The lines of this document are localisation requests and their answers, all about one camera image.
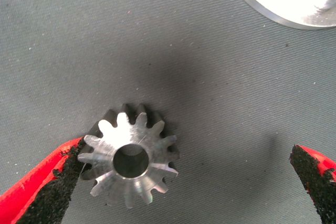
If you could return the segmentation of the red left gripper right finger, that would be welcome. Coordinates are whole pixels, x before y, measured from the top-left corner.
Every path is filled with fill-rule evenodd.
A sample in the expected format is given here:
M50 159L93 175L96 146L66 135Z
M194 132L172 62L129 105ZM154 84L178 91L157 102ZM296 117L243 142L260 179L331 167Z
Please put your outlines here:
M335 223L335 161L311 148L294 145L290 163L311 197L322 223Z

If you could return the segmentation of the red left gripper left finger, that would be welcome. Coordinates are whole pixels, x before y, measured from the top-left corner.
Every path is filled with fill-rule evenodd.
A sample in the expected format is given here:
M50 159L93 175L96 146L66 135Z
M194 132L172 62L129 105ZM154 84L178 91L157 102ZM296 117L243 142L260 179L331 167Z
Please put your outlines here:
M61 223L77 184L82 137L67 141L1 195L1 223Z

